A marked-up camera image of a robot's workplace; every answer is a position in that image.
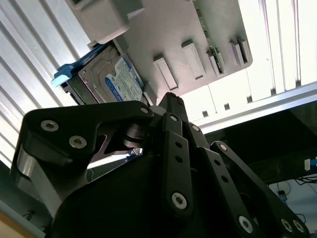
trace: silver metal part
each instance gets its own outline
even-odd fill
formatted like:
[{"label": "silver metal part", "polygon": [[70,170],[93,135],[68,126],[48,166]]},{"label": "silver metal part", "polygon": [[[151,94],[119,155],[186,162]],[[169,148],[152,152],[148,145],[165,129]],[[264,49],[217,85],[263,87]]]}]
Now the silver metal part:
[{"label": "silver metal part", "polygon": [[244,216],[239,217],[240,226],[249,234],[253,232],[253,226],[251,222]]},{"label": "silver metal part", "polygon": [[[237,32],[247,40],[239,1],[200,0],[200,5],[210,32],[214,33],[210,36],[211,40],[225,63],[224,74],[219,77],[215,76],[206,55],[209,45],[192,1],[143,0],[146,10],[130,20],[130,29],[124,33],[131,61],[142,78],[151,82],[158,98],[163,98],[170,91],[161,72],[153,64],[153,57],[159,54],[164,56],[173,73],[177,88],[171,89],[171,92],[177,96],[247,68],[252,63],[251,60],[242,66],[234,65],[228,49],[227,43]],[[187,40],[195,44],[206,73],[198,80],[192,74],[181,46]]]},{"label": "silver metal part", "polygon": [[227,147],[225,147],[223,144],[220,144],[219,146],[223,151],[227,151]]},{"label": "silver metal part", "polygon": [[192,129],[194,129],[195,131],[199,131],[199,127],[198,126],[196,126],[196,125],[192,125]]},{"label": "silver metal part", "polygon": [[302,233],[305,232],[305,229],[304,229],[304,227],[302,226],[302,224],[300,224],[300,223],[299,223],[298,221],[296,221],[296,220],[294,220],[293,223],[294,223],[295,227],[296,227],[300,232],[302,232]]},{"label": "silver metal part", "polygon": [[291,224],[288,223],[288,221],[281,219],[281,222],[286,230],[288,230],[289,232],[293,232],[293,228],[292,228]]},{"label": "silver metal part", "polygon": [[151,87],[150,82],[146,83],[144,90],[143,90],[143,95],[147,99],[150,106],[156,106],[157,96],[156,96],[155,92],[153,91],[153,88]]},{"label": "silver metal part", "polygon": [[241,52],[239,44],[234,40],[231,40],[229,44],[231,46],[229,48],[231,51],[232,60],[234,64],[243,65],[244,61],[243,61],[242,52]]},{"label": "silver metal part", "polygon": [[166,109],[160,106],[151,106],[150,109],[152,110],[152,112],[159,114],[161,116],[163,116],[164,113],[166,113]]},{"label": "silver metal part", "polygon": [[187,207],[186,198],[179,192],[175,192],[172,194],[172,202],[175,207],[180,210],[184,210]]},{"label": "silver metal part", "polygon": [[82,149],[86,147],[87,141],[79,135],[74,135],[69,139],[69,144],[75,149]]},{"label": "silver metal part", "polygon": [[87,183],[85,172],[72,179],[64,174],[56,176],[54,171],[47,167],[42,167],[33,156],[26,153],[23,145],[21,145],[19,151],[17,168],[29,178],[27,180],[21,177],[21,179],[25,180],[22,184],[27,186],[28,189],[31,188],[35,191],[28,191],[25,187],[19,188],[30,195],[33,192],[37,193],[52,217],[54,217],[59,206],[69,194]]},{"label": "silver metal part", "polygon": [[173,121],[177,121],[177,118],[174,117],[174,116],[170,116],[170,118],[171,118]]},{"label": "silver metal part", "polygon": [[146,108],[140,108],[140,110],[144,113],[149,113],[149,110],[147,110]]},{"label": "silver metal part", "polygon": [[55,121],[52,120],[44,120],[41,122],[41,128],[46,131],[57,131],[59,126]]},{"label": "silver metal part", "polygon": [[24,149],[21,147],[17,161],[17,167],[19,171],[23,173],[25,176],[30,177],[30,174],[34,169],[35,164],[35,158],[25,153]]},{"label": "silver metal part", "polygon": [[217,63],[216,63],[215,57],[212,55],[212,53],[210,51],[207,52],[207,55],[208,55],[208,58],[210,60],[211,65],[212,65],[213,72],[215,73],[215,75],[217,77],[219,77],[220,76],[220,72],[219,72],[219,69],[217,67]]}]

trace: fluorescent light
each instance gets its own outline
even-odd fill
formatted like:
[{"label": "fluorescent light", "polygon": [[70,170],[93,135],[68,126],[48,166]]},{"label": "fluorescent light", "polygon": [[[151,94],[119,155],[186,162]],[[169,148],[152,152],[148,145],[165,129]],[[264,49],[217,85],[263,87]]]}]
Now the fluorescent light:
[{"label": "fluorescent light", "polygon": [[239,0],[253,63],[246,69],[253,101],[271,96],[272,73],[265,20],[260,1]]},{"label": "fluorescent light", "polygon": [[306,85],[317,80],[317,1],[299,0],[299,47],[301,83]]},{"label": "fluorescent light", "polygon": [[201,77],[204,77],[206,73],[194,43],[192,43],[191,41],[187,41],[182,44],[182,48],[194,75],[194,78],[199,79]]},{"label": "fluorescent light", "polygon": [[97,166],[101,166],[101,165],[105,165],[105,164],[109,164],[111,162],[117,161],[117,160],[122,160],[124,158],[126,158],[127,156],[129,156],[129,154],[125,154],[125,155],[111,155],[107,158],[95,161],[93,163],[90,163],[87,167],[87,169],[92,169],[94,167]]},{"label": "fluorescent light", "polygon": [[177,83],[163,56],[155,59],[153,64],[161,72],[170,90],[177,88]]},{"label": "fluorescent light", "polygon": [[14,148],[0,135],[0,160],[11,168],[11,163],[14,156]]},{"label": "fluorescent light", "polygon": [[294,0],[278,1],[277,6],[283,53],[285,89],[290,90],[295,88],[297,80]]}]

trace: screw hole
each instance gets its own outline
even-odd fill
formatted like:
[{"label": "screw hole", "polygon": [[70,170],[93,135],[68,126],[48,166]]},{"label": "screw hole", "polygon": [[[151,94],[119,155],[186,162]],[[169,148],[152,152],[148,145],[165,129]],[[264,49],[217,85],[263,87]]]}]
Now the screw hole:
[{"label": "screw hole", "polygon": [[54,128],[55,125],[52,122],[46,123],[45,125],[47,128]]},{"label": "screw hole", "polygon": [[181,143],[178,143],[178,142],[175,142],[175,145],[178,147],[178,148],[182,148],[182,144]]},{"label": "screw hole", "polygon": [[81,145],[82,141],[80,139],[74,139],[74,143],[77,145]]},{"label": "screw hole", "polygon": [[229,180],[227,179],[227,177],[221,176],[221,178],[222,178],[222,180],[223,180],[224,182],[229,182]]},{"label": "screw hole", "polygon": [[175,159],[177,160],[177,162],[179,162],[179,163],[182,163],[183,162],[183,159],[182,158],[180,158],[179,156],[175,156]]},{"label": "screw hole", "polygon": [[220,166],[221,163],[218,160],[214,160],[214,162],[216,163],[216,165]]},{"label": "screw hole", "polygon": [[243,224],[244,224],[244,226],[245,226],[246,228],[249,227],[249,223],[247,223],[246,221],[243,221]]}]

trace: wire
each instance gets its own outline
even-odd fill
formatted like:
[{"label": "wire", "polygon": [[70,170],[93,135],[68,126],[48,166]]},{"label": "wire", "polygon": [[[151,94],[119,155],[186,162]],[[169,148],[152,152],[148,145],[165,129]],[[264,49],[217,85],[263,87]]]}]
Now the wire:
[{"label": "wire", "polygon": [[316,195],[317,195],[317,192],[316,192],[316,190],[313,188],[313,186],[311,186],[309,183],[308,183],[308,185],[309,185],[309,187],[311,187],[312,188],[312,190],[314,190],[314,192],[316,193]]},{"label": "wire", "polygon": [[[290,192],[291,192],[291,190],[292,190],[292,186],[291,186],[291,184],[290,184],[288,181],[285,181],[285,182],[287,182],[287,184],[288,184],[288,186],[289,186],[288,192],[285,193],[285,196],[287,196],[287,195],[290,194]],[[279,188],[279,184],[278,184],[278,183],[277,183],[277,189],[278,189],[278,191],[281,191],[280,188]]]},{"label": "wire", "polygon": [[304,218],[304,221],[303,221],[303,222],[304,222],[304,224],[306,223],[306,217],[305,217],[305,215],[304,215],[304,214],[297,213],[296,215],[297,215],[297,216],[303,216],[303,218]]}]

